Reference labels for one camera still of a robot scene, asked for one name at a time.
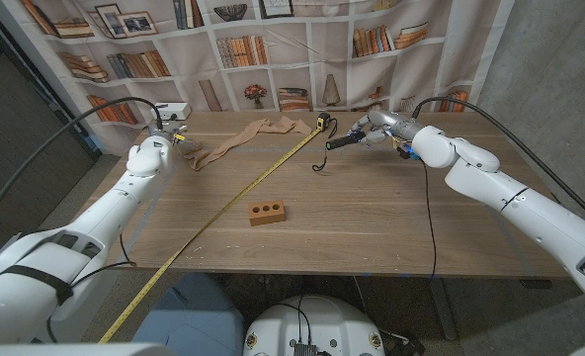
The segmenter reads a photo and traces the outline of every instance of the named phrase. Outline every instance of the bowl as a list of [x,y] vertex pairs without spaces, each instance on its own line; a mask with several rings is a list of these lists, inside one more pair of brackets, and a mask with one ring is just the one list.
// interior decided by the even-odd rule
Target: bowl
[[246,4],[218,6],[213,8],[225,22],[242,20],[246,13]]

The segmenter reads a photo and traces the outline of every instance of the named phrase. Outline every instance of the printed backdrop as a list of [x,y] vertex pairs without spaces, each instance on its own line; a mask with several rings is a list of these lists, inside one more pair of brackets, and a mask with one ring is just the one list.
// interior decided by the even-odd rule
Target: printed backdrop
[[[475,103],[514,3],[3,1],[74,113],[129,95],[193,111],[409,111],[434,95]],[[252,84],[266,89],[259,103],[246,98]],[[104,152],[124,154],[151,120],[132,103],[85,125]]]

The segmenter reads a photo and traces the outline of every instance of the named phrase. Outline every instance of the yellow measuring tape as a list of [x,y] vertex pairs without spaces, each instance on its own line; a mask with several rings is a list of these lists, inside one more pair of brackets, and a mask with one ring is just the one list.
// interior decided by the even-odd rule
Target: yellow measuring tape
[[280,160],[278,160],[277,163],[275,163],[273,166],[271,166],[271,168],[267,169],[266,172],[262,173],[261,176],[259,176],[256,180],[254,180],[251,184],[249,184],[248,187],[244,188],[244,190],[241,191],[240,194],[236,195],[226,206],[224,206],[224,208],[222,208],[222,210],[220,210],[215,215],[215,217],[211,218],[211,220],[209,220],[205,224],[205,226],[203,226],[200,230],[198,230],[198,232],[196,232],[196,234],[194,236],[192,236],[192,238],[187,240],[187,242],[185,242],[183,247],[181,247],[178,251],[176,251],[172,255],[172,257],[170,257],[165,263],[163,263],[161,268],[159,268],[158,271],[156,271],[156,273],[154,274],[154,276],[152,276],[152,278],[150,278],[150,280],[145,284],[145,286],[143,286],[141,291],[136,295],[136,297],[134,297],[132,302],[130,302],[130,304],[125,308],[125,310],[122,311],[122,314],[119,315],[117,320],[115,320],[115,322],[113,323],[111,328],[109,328],[108,331],[106,331],[106,333],[102,337],[102,339],[99,340],[99,343],[107,343],[111,339],[111,337],[113,337],[113,335],[115,335],[115,332],[117,332],[117,330],[122,326],[122,324],[125,322],[127,317],[130,316],[130,314],[134,311],[136,306],[138,306],[139,303],[141,303],[143,298],[145,298],[147,293],[152,289],[152,287],[154,287],[156,282],[158,282],[158,280],[165,273],[165,271],[167,271],[167,269],[170,267],[170,265],[172,263],[174,263],[174,261],[178,258],[178,256],[187,248],[187,246],[196,237],[198,237],[201,233],[203,233],[203,231],[205,231],[207,229],[207,227],[209,227],[213,222],[215,222],[216,219],[220,218],[220,216],[222,214],[224,214],[224,212],[226,212],[235,202],[237,202],[242,197],[244,197],[244,195],[246,195],[246,193],[248,193],[251,189],[253,189],[256,185],[258,185],[261,181],[263,181],[264,178],[266,178],[269,174],[273,173],[273,171],[275,171],[279,166],[281,166],[282,163],[286,162],[287,159],[291,158],[291,156],[295,152],[299,151],[313,137],[315,137],[317,134],[319,134],[320,132],[322,132],[324,130],[325,130],[325,128],[322,125],[320,126],[317,123],[317,129],[315,131],[313,131],[306,138],[304,138],[303,141],[301,141],[298,145],[293,147],[288,153],[286,153],[284,155],[284,157],[280,158]]

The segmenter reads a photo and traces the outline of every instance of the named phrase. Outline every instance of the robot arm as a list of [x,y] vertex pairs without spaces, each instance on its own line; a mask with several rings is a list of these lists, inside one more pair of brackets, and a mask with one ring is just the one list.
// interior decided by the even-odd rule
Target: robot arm
[[430,167],[452,167],[446,183],[459,193],[500,212],[547,251],[585,293],[585,221],[499,170],[499,159],[463,138],[449,138],[391,112],[369,112],[348,134],[367,123],[375,128],[361,143],[388,136],[411,140],[413,153]]
[[136,210],[170,168],[172,137],[152,132],[128,155],[117,184],[67,226],[32,233],[0,252],[0,343],[30,342],[37,325],[69,317],[95,288],[95,276]]

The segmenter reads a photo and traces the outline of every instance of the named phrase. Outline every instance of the red flowers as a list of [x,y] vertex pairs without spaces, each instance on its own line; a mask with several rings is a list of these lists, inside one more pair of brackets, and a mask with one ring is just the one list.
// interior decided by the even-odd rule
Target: red flowers
[[251,84],[244,89],[244,96],[251,100],[259,99],[266,96],[266,89],[257,84]]

